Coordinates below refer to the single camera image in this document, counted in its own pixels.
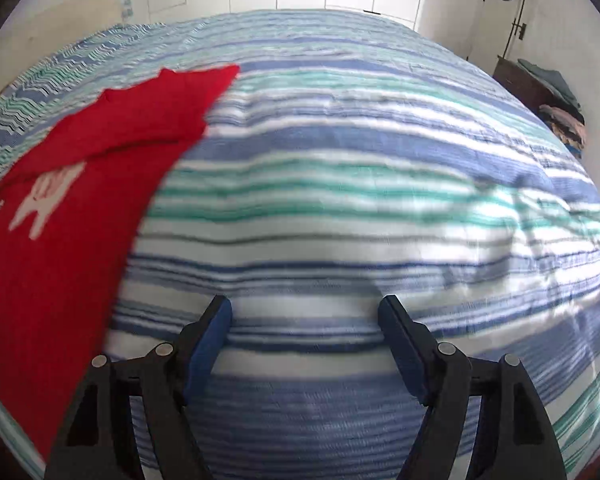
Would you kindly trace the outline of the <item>red knit sweater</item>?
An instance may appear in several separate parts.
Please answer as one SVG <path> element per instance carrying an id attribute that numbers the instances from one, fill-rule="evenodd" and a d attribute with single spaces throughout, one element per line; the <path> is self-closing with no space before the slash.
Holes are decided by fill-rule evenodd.
<path id="1" fill-rule="evenodd" d="M 102 350 L 152 196 L 238 72 L 163 70 L 108 89 L 2 177 L 0 402 L 42 456 Z"/>

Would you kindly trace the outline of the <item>stack of folded clothes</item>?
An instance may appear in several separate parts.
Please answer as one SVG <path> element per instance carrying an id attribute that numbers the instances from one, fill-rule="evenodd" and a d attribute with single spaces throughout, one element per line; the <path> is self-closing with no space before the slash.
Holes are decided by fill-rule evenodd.
<path id="1" fill-rule="evenodd" d="M 588 142 L 588 133 L 581 105 L 567 81 L 558 70 L 546 70 L 524 58 L 518 58 L 517 64 L 550 92 L 550 97 L 538 106 L 540 118 L 567 150 L 575 158 L 581 159 Z"/>

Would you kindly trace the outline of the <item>striped blue green bedspread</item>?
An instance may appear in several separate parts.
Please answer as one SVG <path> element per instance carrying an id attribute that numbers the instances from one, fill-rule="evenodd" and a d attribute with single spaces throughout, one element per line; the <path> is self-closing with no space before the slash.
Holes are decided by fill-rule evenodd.
<path id="1" fill-rule="evenodd" d="M 224 296 L 232 324 L 186 410 L 208 479 L 397 479 L 426 410 L 378 325 L 395 296 L 470 358 L 518 356 L 580 477 L 600 454 L 600 194 L 521 102 L 416 32 L 314 10 L 111 27 L 0 93 L 0 181 L 102 92 L 227 65 L 96 356 L 146 356 Z M 1 402 L 0 448 L 45 478 Z"/>

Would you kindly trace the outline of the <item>dark wooden side cabinet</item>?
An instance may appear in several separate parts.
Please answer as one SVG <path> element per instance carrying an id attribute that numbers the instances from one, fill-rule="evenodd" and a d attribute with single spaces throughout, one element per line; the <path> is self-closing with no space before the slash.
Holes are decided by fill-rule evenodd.
<path id="1" fill-rule="evenodd" d="M 493 78 L 535 115 L 541 105 L 554 105 L 554 94 L 516 63 L 498 57 Z"/>

